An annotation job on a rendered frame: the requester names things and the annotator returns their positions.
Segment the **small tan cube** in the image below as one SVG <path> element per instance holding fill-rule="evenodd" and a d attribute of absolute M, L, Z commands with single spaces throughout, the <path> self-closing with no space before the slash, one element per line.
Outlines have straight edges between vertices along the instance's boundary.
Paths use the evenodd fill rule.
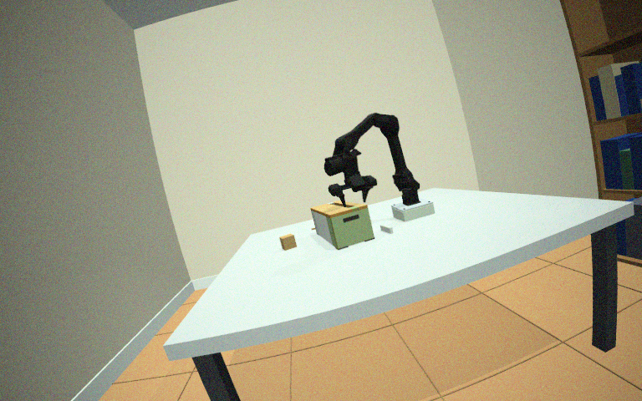
<path fill-rule="evenodd" d="M 279 238 L 280 238 L 280 241 L 281 241 L 281 244 L 282 244 L 282 248 L 285 251 L 297 246 L 295 238 L 294 238 L 294 235 L 292 235 L 292 234 L 288 234 L 286 236 L 281 236 Z"/>

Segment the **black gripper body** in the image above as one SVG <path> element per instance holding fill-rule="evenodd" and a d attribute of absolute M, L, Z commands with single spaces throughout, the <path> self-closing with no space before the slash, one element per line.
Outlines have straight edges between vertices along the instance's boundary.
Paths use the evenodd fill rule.
<path fill-rule="evenodd" d="M 350 185 L 347 185 L 347 181 L 346 181 L 347 180 L 347 176 L 348 176 L 349 173 L 352 173 L 352 175 L 355 175 L 356 171 L 359 171 L 359 168 L 356 169 L 356 170 L 344 170 L 343 173 L 344 173 L 344 183 L 345 183 L 345 185 L 339 185 L 338 183 L 330 185 L 329 186 L 329 193 L 332 196 L 342 195 L 343 194 L 343 190 L 347 190 L 347 189 L 351 188 Z M 369 187 L 369 186 L 371 187 L 371 186 L 377 185 L 377 180 L 373 176 L 368 175 L 368 177 L 369 177 L 369 185 L 367 185 L 366 187 Z"/>

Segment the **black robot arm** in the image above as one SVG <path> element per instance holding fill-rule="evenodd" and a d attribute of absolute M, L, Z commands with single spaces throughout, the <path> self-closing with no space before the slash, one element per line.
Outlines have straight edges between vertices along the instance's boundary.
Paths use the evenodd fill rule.
<path fill-rule="evenodd" d="M 392 178 L 398 190 L 402 191 L 403 204 L 412 206 L 421 203 L 417 193 L 417 190 L 420 189 L 420 184 L 415 181 L 412 172 L 406 167 L 400 139 L 398 137 L 400 131 L 399 122 L 394 115 L 368 114 L 365 120 L 361 121 L 350 132 L 337 138 L 335 140 L 333 156 L 325 158 L 324 170 L 326 174 L 332 176 L 344 170 L 356 170 L 359 168 L 358 156 L 361 155 L 361 153 L 354 147 L 358 144 L 359 138 L 363 136 L 372 125 L 380 128 L 381 133 L 388 140 L 395 165 L 395 175 L 392 175 Z M 355 175 L 349 173 L 346 181 L 353 192 L 365 190 L 365 187 L 369 185 L 369 177 L 367 175 L 361 176 L 360 171 L 356 171 Z"/>

